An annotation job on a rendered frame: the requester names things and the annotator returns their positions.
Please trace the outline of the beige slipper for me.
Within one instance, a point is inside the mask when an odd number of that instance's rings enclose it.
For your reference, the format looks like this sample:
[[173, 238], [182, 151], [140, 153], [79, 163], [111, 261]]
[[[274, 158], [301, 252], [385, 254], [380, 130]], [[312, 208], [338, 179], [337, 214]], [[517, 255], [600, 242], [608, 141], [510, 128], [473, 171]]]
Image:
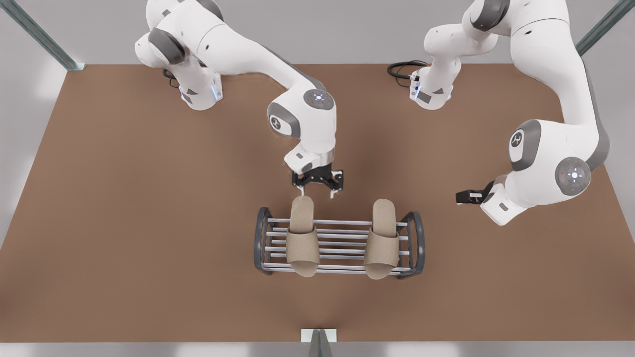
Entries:
[[388, 199], [378, 199], [373, 205], [372, 228], [368, 231], [364, 267], [372, 280], [385, 278], [399, 261], [399, 235], [395, 221], [395, 206]]
[[315, 275], [320, 263], [318, 233], [313, 223], [314, 209], [310, 197], [296, 197], [286, 235], [286, 260], [303, 277]]

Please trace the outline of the grey metal shoe rack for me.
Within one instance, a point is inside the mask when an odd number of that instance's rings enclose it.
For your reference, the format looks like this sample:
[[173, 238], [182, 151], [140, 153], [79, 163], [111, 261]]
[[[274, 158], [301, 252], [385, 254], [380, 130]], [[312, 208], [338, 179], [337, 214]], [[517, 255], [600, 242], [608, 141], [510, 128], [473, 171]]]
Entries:
[[[270, 209], [260, 207], [254, 234], [254, 266], [264, 274], [292, 273], [286, 261], [287, 229], [290, 219], [274, 218]], [[317, 273], [364, 274], [363, 265], [370, 221], [315, 220], [320, 263]], [[395, 224], [399, 233], [399, 259], [391, 276], [417, 276], [426, 262], [424, 226], [418, 212], [408, 212]]]

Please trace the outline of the silver frame post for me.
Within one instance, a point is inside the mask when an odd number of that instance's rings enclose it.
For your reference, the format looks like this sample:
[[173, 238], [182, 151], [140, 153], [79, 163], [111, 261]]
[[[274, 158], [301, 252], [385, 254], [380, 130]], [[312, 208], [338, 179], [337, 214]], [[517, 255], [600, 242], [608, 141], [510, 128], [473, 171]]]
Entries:
[[618, 0], [603, 18], [576, 43], [575, 48], [578, 54], [583, 56], [634, 7], [635, 0]]
[[0, 8], [61, 64], [66, 71], [85, 70], [86, 64], [77, 63], [77, 61], [68, 55], [15, 0], [0, 0]]
[[336, 337], [336, 329], [300, 330], [300, 341], [309, 343], [308, 357], [333, 357], [330, 343], [336, 343]]

